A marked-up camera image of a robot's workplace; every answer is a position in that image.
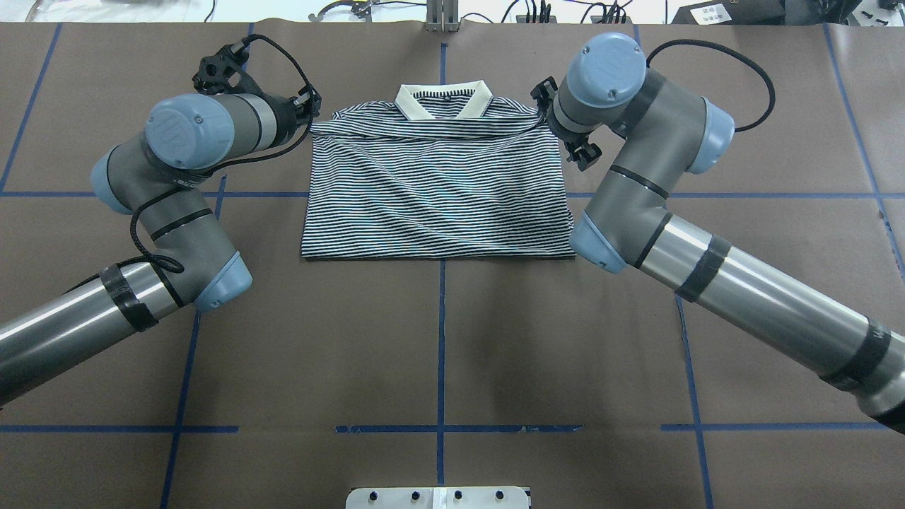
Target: striped shirt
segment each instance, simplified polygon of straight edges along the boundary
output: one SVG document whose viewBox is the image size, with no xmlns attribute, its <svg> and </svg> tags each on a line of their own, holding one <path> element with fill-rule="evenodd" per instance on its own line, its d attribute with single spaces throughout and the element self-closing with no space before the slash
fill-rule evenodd
<svg viewBox="0 0 905 509">
<path fill-rule="evenodd" d="M 484 82 L 403 85 L 311 134 L 302 256 L 575 254 L 557 139 Z"/>
</svg>

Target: white collar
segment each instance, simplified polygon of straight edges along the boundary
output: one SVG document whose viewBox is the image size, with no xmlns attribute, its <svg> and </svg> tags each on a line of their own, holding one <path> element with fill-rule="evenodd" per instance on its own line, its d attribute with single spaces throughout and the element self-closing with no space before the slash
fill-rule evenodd
<svg viewBox="0 0 905 509">
<path fill-rule="evenodd" d="M 484 81 L 458 83 L 453 85 L 402 85 L 396 95 L 395 104 L 403 115 L 409 120 L 435 120 L 424 106 L 418 102 L 413 94 L 418 92 L 452 92 L 471 91 L 472 97 L 468 103 L 456 115 L 456 119 L 478 119 L 484 115 L 487 107 L 493 99 L 491 89 L 487 88 Z"/>
</svg>

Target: blue joint cap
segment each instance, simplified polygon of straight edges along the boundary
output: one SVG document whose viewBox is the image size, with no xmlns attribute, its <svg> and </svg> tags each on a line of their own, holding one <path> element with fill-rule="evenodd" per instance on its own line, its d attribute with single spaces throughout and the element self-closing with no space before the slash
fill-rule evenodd
<svg viewBox="0 0 905 509">
<path fill-rule="evenodd" d="M 625 268 L 625 260 L 600 233 L 587 212 L 581 213 L 581 219 L 578 219 L 569 237 L 569 244 L 576 253 L 609 273 L 619 274 Z"/>
<path fill-rule="evenodd" d="M 233 118 L 214 98 L 187 93 L 157 104 L 145 123 L 154 154 L 178 169 L 209 168 L 233 147 Z"/>
<path fill-rule="evenodd" d="M 707 105 L 707 121 L 704 123 L 704 138 L 700 142 L 698 156 L 685 171 L 700 175 L 726 153 L 732 136 L 735 135 L 735 121 L 732 116 L 717 108 L 706 97 L 702 98 Z"/>
<path fill-rule="evenodd" d="M 199 312 L 209 312 L 230 302 L 252 286 L 252 274 L 236 251 L 217 276 L 195 299 Z"/>
<path fill-rule="evenodd" d="M 113 212 L 131 214 L 132 211 L 121 204 L 117 200 L 116 195 L 113 194 L 113 189 L 110 187 L 110 179 L 107 177 L 107 165 L 110 163 L 110 154 L 115 149 L 116 147 L 110 149 L 109 152 L 104 154 L 104 157 L 100 158 L 98 164 L 91 169 L 91 188 L 94 189 L 94 196 L 98 197 L 104 205 L 110 207 Z"/>
<path fill-rule="evenodd" d="M 631 100 L 647 76 L 641 46 L 631 37 L 607 32 L 592 38 L 568 66 L 572 95 L 591 108 L 613 108 Z"/>
</svg>

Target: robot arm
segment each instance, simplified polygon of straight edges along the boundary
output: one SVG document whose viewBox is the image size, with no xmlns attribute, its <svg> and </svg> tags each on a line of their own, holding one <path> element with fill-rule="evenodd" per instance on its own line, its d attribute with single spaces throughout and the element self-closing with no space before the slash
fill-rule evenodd
<svg viewBox="0 0 905 509">
<path fill-rule="evenodd" d="M 591 39 L 557 89 L 532 92 L 581 169 L 606 125 L 625 144 L 571 237 L 611 273 L 630 264 L 852 392 L 861 410 L 905 433 L 905 341 L 729 242 L 675 216 L 666 199 L 685 172 L 710 168 L 731 142 L 732 118 L 648 69 L 622 34 Z"/>
<path fill-rule="evenodd" d="M 133 235 L 142 257 L 111 265 L 0 326 L 0 406 L 189 303 L 207 312 L 251 286 L 245 263 L 195 187 L 242 162 L 231 159 L 285 144 L 319 108 L 319 95 L 291 58 L 306 82 L 297 98 L 264 93 L 245 73 L 247 47 L 257 39 L 266 38 L 253 34 L 204 58 L 194 82 L 208 95 L 161 101 L 138 135 L 94 167 L 98 198 L 131 214 L 133 234 L 140 222 L 157 250 L 144 250 Z"/>
</svg>

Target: sticker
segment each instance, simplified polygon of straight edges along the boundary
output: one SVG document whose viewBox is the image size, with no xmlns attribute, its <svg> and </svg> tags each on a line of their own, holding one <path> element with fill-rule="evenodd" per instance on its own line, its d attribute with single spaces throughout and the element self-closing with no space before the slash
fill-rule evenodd
<svg viewBox="0 0 905 509">
<path fill-rule="evenodd" d="M 694 16 L 694 21 L 698 24 L 717 24 L 732 21 L 729 12 L 723 4 L 708 5 L 706 7 L 698 7 L 689 11 Z"/>
</svg>

